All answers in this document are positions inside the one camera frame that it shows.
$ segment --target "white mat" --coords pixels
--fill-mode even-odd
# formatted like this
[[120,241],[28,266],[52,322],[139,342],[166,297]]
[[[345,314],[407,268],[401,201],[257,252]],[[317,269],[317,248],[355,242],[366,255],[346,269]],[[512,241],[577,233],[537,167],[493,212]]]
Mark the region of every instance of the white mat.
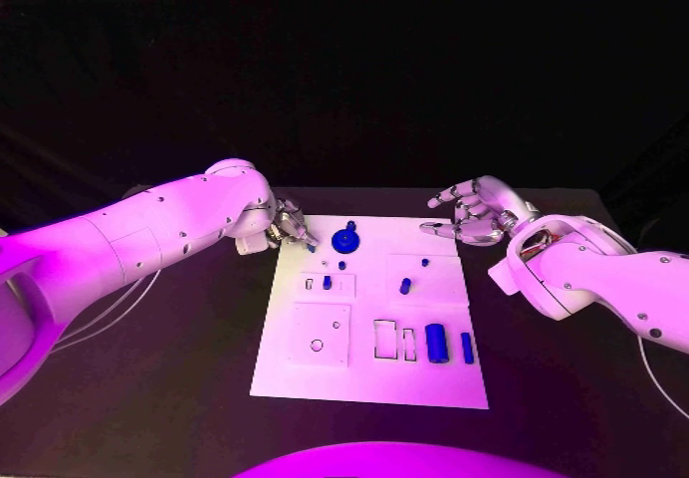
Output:
[[[362,242],[343,255],[330,239],[349,220]],[[449,222],[307,216],[322,244],[316,253],[300,244],[281,246],[251,395],[489,408],[476,342],[476,361],[465,362],[462,332],[475,340],[475,330],[456,243],[421,233],[427,221]],[[323,290],[326,275],[330,290]],[[405,277],[413,280],[407,296],[400,293]],[[375,358],[375,320],[397,321],[398,359]],[[428,362],[424,327],[433,323],[446,327],[450,362],[443,364]],[[405,360],[404,329],[415,331],[417,361]]]

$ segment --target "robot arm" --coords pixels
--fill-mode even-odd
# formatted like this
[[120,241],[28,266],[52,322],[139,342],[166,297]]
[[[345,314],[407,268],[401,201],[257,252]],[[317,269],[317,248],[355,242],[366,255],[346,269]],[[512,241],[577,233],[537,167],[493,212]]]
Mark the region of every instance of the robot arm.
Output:
[[84,216],[0,238],[0,404],[84,309],[222,237],[240,254],[287,236],[315,246],[299,208],[250,162],[156,186]]
[[555,320],[599,302],[640,337],[689,353],[689,256],[639,254],[584,216],[541,216],[492,176],[453,186],[428,205],[454,198],[456,223],[424,223],[421,230],[480,246],[511,235],[506,257],[489,271],[506,294],[522,292]]

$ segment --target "dark table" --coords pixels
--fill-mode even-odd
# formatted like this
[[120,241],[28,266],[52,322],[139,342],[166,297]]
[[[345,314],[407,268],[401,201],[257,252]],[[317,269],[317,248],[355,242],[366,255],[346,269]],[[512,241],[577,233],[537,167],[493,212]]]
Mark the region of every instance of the dark table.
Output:
[[[313,214],[452,214],[427,209],[431,189],[279,191]],[[544,213],[613,225],[593,191],[521,193]],[[490,410],[250,396],[277,252],[240,257],[225,240],[163,270],[121,323],[51,356],[0,407],[0,472],[227,477],[319,445],[391,440],[573,476],[688,476],[689,422],[653,387],[636,336],[597,305],[557,322],[505,296],[488,275],[505,250],[459,244]],[[689,358],[653,344],[649,356],[689,405]]]

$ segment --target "robotic hand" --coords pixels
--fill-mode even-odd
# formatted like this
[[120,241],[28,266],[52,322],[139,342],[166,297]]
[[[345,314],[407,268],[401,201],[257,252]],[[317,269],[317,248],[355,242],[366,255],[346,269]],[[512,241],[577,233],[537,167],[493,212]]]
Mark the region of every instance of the robotic hand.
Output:
[[492,176],[446,189],[428,206],[459,199],[453,225],[421,230],[466,244],[492,246],[506,233],[508,255],[489,274],[512,295],[561,320],[603,304],[645,339],[689,353],[689,256],[637,253],[619,234],[584,216],[542,216]]
[[283,238],[316,246],[299,207],[241,159],[84,216],[0,238],[0,404],[84,309],[222,239],[240,254]]

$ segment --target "table surface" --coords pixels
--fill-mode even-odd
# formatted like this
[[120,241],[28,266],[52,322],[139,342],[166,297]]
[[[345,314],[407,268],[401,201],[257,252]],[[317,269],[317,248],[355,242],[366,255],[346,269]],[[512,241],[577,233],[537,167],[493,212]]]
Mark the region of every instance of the table surface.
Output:
[[[427,209],[436,189],[277,192],[310,214],[452,214],[450,205]],[[593,191],[519,193],[545,214],[613,224]],[[250,396],[277,251],[240,257],[227,240],[163,270],[123,322],[51,356],[0,407],[0,473],[227,477],[315,446],[385,440],[480,450],[571,476],[686,476],[689,423],[620,320],[593,305],[552,321],[488,275],[506,244],[457,247],[490,410]],[[648,349],[688,405],[689,358]]]

